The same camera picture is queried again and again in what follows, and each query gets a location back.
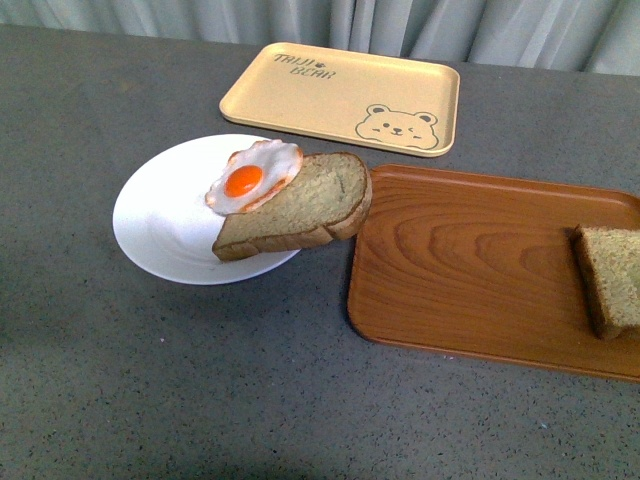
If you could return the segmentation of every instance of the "bear face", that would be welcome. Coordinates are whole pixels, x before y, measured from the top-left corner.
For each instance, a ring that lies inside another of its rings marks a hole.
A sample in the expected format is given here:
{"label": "bear face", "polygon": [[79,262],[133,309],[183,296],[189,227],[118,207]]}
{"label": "bear face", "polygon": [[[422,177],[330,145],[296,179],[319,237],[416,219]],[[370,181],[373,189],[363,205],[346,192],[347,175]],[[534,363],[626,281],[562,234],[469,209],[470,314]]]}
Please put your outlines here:
{"label": "bear face", "polygon": [[421,150],[438,145],[433,130],[438,119],[431,113],[398,112],[385,105],[370,105],[367,113],[368,116],[356,126],[356,133],[364,139]]}

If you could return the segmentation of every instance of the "bread crust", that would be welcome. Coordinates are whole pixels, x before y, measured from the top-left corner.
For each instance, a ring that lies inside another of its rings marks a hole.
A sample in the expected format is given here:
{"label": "bread crust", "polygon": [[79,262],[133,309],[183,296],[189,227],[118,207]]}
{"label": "bread crust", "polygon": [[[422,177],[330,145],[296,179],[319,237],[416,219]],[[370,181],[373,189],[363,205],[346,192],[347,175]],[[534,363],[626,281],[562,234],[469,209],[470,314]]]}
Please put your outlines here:
{"label": "bread crust", "polygon": [[367,166],[356,155],[345,152],[338,152],[336,154],[349,155],[356,158],[360,162],[365,175],[363,195],[360,200],[354,204],[351,212],[346,217],[332,224],[318,225],[312,230],[294,234],[251,238],[242,242],[229,243],[224,246],[218,245],[218,241],[216,240],[212,247],[213,253],[223,262],[228,262],[251,257],[261,252],[282,252],[318,247],[334,239],[345,240],[358,233],[371,207],[371,198],[373,195],[371,176]]}
{"label": "bread crust", "polygon": [[603,301],[603,294],[598,288],[598,272],[594,268],[582,228],[581,225],[578,225],[571,233],[569,241],[583,281],[593,332],[602,340],[612,340],[620,336],[639,336],[640,329],[638,327],[617,325],[611,317],[609,309]]}

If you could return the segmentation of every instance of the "beige tray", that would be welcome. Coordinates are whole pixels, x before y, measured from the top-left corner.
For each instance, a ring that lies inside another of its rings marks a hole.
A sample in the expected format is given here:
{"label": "beige tray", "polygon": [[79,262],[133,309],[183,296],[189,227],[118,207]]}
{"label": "beige tray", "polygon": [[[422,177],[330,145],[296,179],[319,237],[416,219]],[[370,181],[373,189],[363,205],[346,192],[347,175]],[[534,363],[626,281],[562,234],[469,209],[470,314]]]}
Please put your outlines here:
{"label": "beige tray", "polygon": [[453,145],[459,85],[444,65],[274,43],[220,111],[236,123],[435,157]]}

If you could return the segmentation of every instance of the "white plate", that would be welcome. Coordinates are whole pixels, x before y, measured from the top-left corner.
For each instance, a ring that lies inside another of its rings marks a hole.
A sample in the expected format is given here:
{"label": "white plate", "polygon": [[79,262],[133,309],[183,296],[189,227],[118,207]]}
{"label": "white plate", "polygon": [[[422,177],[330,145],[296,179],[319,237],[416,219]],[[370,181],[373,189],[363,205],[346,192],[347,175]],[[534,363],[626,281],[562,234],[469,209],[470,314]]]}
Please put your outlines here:
{"label": "white plate", "polygon": [[120,248],[143,270],[192,285],[237,282],[282,265],[299,250],[222,263],[211,251],[224,217],[204,195],[229,156],[262,137],[214,135],[182,143],[145,163],[122,188],[113,209]]}

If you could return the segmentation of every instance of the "brown tray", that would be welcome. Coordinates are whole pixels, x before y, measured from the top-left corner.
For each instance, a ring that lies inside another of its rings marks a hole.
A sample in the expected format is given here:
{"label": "brown tray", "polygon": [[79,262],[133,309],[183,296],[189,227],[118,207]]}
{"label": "brown tray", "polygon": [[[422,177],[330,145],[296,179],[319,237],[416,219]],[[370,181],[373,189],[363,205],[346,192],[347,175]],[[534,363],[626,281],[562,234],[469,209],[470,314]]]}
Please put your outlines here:
{"label": "brown tray", "polygon": [[356,241],[348,310],[365,338],[640,380],[640,342],[592,333],[568,243],[579,223],[640,228],[610,190],[386,165]]}

